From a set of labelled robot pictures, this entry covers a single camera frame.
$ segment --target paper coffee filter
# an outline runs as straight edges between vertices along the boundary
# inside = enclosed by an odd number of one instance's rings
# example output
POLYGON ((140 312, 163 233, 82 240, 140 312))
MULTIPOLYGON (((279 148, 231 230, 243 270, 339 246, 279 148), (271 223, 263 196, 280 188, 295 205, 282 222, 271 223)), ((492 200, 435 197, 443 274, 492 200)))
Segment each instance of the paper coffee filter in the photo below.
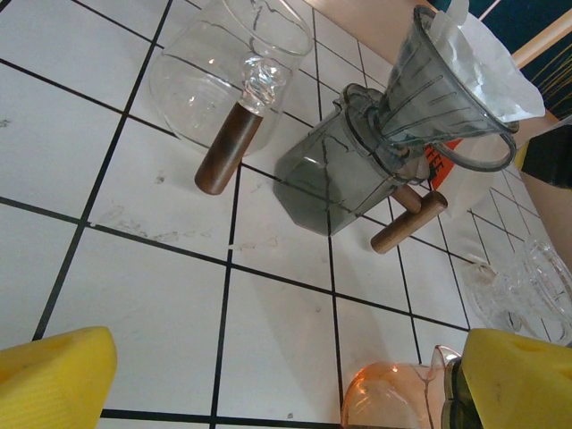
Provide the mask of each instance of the paper coffee filter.
POLYGON ((435 48, 475 97, 502 122, 544 116, 540 91, 522 74, 507 48, 469 14, 458 27, 438 12, 438 34, 429 32, 435 48))

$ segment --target black object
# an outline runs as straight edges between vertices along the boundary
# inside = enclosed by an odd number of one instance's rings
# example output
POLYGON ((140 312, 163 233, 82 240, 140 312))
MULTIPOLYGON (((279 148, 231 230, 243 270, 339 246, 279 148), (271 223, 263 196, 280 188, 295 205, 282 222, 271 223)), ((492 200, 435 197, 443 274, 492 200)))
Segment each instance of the black object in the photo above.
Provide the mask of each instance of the black object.
POLYGON ((522 169, 559 188, 572 188, 572 125, 563 125, 528 142, 522 169))

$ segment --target white tile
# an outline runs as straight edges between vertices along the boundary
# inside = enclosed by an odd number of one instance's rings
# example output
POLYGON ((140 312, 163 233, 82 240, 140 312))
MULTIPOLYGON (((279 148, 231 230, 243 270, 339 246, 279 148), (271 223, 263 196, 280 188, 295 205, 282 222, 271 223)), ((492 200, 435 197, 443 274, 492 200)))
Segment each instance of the white tile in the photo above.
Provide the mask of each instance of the white tile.
POLYGON ((332 297, 232 271, 217 414, 339 419, 332 297))
POLYGON ((510 191, 509 184, 504 177, 503 172, 494 172, 494 182, 492 183, 492 187, 498 190, 502 195, 505 197, 513 198, 512 192, 510 191))
POLYGON ((225 259, 234 179, 220 196, 203 194, 193 180, 202 158, 178 139, 128 120, 89 221, 225 259))
POLYGON ((246 156, 243 161, 258 170, 274 174, 276 162, 298 144, 310 130, 306 124, 283 114, 268 144, 254 154, 246 156))
POLYGON ((364 73, 360 70, 319 44, 317 50, 320 81, 340 92, 350 83, 364 84, 364 73))
POLYGON ((508 234, 482 219, 476 218, 475 221, 476 227, 481 233, 484 251, 489 258, 490 264, 492 268, 498 270, 505 266, 514 255, 508 234))
POLYGON ((431 365, 431 356, 435 346, 446 346, 461 355, 463 348, 465 348, 465 342, 467 342, 468 332, 425 320, 415 319, 415 330, 421 361, 424 365, 431 365))
POLYGON ((314 18, 312 16, 312 6, 306 3, 304 0, 288 0, 287 3, 294 9, 300 18, 304 20, 307 26, 310 28, 312 37, 314 36, 314 18))
POLYGON ((475 215, 479 215, 483 219, 486 219, 487 221, 492 222, 502 228, 501 217, 499 216, 499 211, 497 210, 497 207, 492 200, 491 192, 487 192, 483 199, 481 199, 471 208, 471 211, 475 215))
POLYGON ((344 29, 328 20, 320 12, 315 13, 315 37, 318 42, 328 46, 333 52, 361 70, 358 42, 344 29))
POLYGON ((211 0, 190 0, 190 1, 196 6, 200 7, 201 9, 211 2, 211 0))
POLYGON ((0 205, 0 349, 31 341, 75 225, 0 205))
POLYGON ((198 12, 198 8, 185 0, 173 0, 159 35, 159 45, 168 46, 175 39, 175 36, 187 27, 187 24, 198 12))
POLYGON ((449 256, 415 240, 400 244, 411 311, 467 327, 449 256))
POLYGON ((387 87, 393 66, 363 43, 359 45, 366 74, 387 87))
POLYGON ((546 228, 544 228, 543 220, 532 213, 528 213, 526 210, 521 209, 520 213, 522 213, 522 216, 525 218, 525 223, 530 231, 530 235, 538 240, 546 241, 548 244, 551 244, 551 239, 546 228))
POLYGON ((106 408, 208 414, 224 272, 87 230, 46 335, 109 327, 119 359, 106 408))
POLYGON ((296 73, 284 99, 284 112, 288 112, 311 125, 319 123, 317 81, 307 74, 296 73))
POLYGON ((149 49, 142 38, 65 0, 11 4, 0 15, 0 40, 5 60, 120 109, 149 49))
POLYGON ((469 266, 471 266, 471 264, 457 257, 452 257, 451 259, 453 261, 453 269, 455 270, 455 275, 457 276, 458 287, 461 289, 461 297, 463 298, 463 303, 465 304, 465 311, 467 311, 467 318, 468 322, 471 324, 471 329, 485 328, 486 325, 478 315, 478 309, 473 309, 471 299, 467 296, 468 291, 467 286, 465 285, 463 272, 469 266))
POLYGON ((0 195, 81 217, 120 115, 0 65, 0 195))
POLYGON ((473 216, 469 212, 455 219, 441 216, 441 220, 450 252, 469 259, 470 257, 486 259, 473 216))
POLYGON ((417 363, 411 318, 347 299, 337 299, 343 390, 375 362, 417 363))
POLYGON ((508 198, 503 197, 498 192, 493 192, 492 197, 497 203, 500 217, 502 218, 507 231, 512 232, 521 239, 528 237, 528 229, 526 228, 525 221, 520 214, 517 204, 508 198))
POLYGON ((146 420, 125 420, 100 418, 97 429, 207 429, 208 425, 196 423, 153 422, 146 420))
POLYGON ((167 0, 81 0, 81 2, 146 38, 153 38, 167 0))
POLYGON ((386 87, 384 85, 382 85, 381 83, 377 82, 376 80, 373 80, 372 78, 370 78, 369 76, 366 76, 366 85, 368 88, 373 88, 373 89, 377 89, 379 92, 385 92, 386 87))
POLYGON ((297 226, 273 185, 272 179, 242 169, 232 261, 329 290, 328 239, 297 226))
POLYGON ((369 243, 381 229, 357 219, 332 237, 336 292, 408 311, 397 249, 379 255, 369 243))
POLYGON ((509 186, 512 189, 512 195, 514 195, 515 200, 521 206, 527 208, 531 212, 537 213, 536 207, 534 206, 533 200, 530 198, 530 195, 528 194, 528 190, 526 189, 525 184, 511 174, 507 174, 506 177, 507 177, 507 182, 509 183, 509 186))
POLYGON ((324 84, 320 83, 320 103, 322 108, 322 118, 325 117, 335 110, 333 105, 334 100, 340 99, 340 94, 336 91, 332 91, 324 84))
POLYGON ((391 223, 390 199, 386 198, 377 206, 370 209, 366 216, 389 225, 391 223))

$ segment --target stain on tile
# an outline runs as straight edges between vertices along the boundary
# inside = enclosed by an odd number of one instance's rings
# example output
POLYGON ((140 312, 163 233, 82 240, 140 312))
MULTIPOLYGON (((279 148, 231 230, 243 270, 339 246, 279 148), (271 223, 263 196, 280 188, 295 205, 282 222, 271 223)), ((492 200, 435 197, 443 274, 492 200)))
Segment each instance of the stain on tile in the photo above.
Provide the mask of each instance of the stain on tile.
POLYGON ((173 243, 179 240, 179 233, 177 231, 166 232, 164 234, 157 234, 151 237, 151 240, 160 243, 173 243))
POLYGON ((165 180, 165 174, 164 171, 160 171, 159 174, 157 174, 157 177, 155 177, 155 185, 160 185, 161 183, 164 183, 165 180))

